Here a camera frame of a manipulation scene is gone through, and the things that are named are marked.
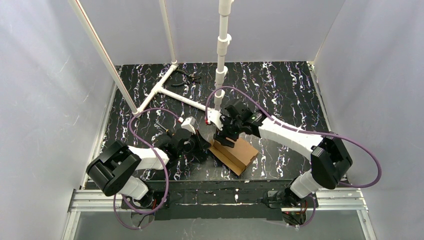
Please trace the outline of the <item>brown cardboard box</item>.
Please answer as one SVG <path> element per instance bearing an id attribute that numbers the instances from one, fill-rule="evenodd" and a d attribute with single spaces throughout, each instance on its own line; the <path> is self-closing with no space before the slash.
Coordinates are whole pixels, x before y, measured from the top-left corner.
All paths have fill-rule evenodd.
<path id="1" fill-rule="evenodd" d="M 243 138 L 235 141 L 234 147 L 223 146 L 214 140 L 209 150 L 237 176 L 242 175 L 259 153 L 256 148 Z"/>

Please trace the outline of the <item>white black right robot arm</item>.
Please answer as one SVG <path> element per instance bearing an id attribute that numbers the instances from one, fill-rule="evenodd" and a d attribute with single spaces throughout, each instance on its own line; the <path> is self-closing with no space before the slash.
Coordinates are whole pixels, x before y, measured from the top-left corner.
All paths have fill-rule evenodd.
<path id="1" fill-rule="evenodd" d="M 310 170 L 296 177 L 272 198 L 292 205 L 320 189 L 335 189 L 352 166 L 343 141 L 334 133 L 304 133 L 263 110 L 252 111 L 240 100 L 225 108 L 225 113 L 210 109 L 206 123 L 217 128 L 213 138 L 222 146 L 234 148 L 241 133 L 279 143 L 309 160 Z"/>

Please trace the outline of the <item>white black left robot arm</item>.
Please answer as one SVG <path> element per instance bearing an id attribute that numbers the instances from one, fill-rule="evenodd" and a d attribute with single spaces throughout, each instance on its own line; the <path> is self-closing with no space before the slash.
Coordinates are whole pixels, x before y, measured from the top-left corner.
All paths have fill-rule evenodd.
<path id="1" fill-rule="evenodd" d="M 149 188 L 133 176 L 135 171 L 163 170 L 183 155 L 204 152 L 211 146 L 198 130 L 184 128 L 159 135 L 153 148 L 130 146 L 117 140 L 89 163 L 86 174 L 107 197 L 121 194 L 141 200 Z"/>

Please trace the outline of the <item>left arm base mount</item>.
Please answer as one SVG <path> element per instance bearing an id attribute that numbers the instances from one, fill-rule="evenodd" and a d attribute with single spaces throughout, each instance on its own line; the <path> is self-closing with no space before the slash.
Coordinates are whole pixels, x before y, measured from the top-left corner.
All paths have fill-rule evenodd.
<path id="1" fill-rule="evenodd" d="M 131 209 L 131 207 L 133 207 L 141 211 L 153 210 L 162 202 L 164 193 L 164 191 L 149 190 L 140 200 L 134 200 L 132 197 L 126 197 L 126 201 L 128 201 L 128 203 L 122 200 L 121 208 Z"/>

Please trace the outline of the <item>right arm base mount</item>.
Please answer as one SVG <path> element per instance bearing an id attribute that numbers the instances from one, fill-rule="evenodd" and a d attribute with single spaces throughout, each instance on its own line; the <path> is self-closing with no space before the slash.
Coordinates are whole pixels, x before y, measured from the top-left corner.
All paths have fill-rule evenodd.
<path id="1" fill-rule="evenodd" d="M 314 197 L 315 195 L 308 195 L 299 198 L 289 187 L 286 187 L 285 189 L 268 190 L 258 201 L 271 209 L 300 208 L 306 204 L 308 207 L 312 207 L 314 204 L 318 207 L 318 201 Z"/>

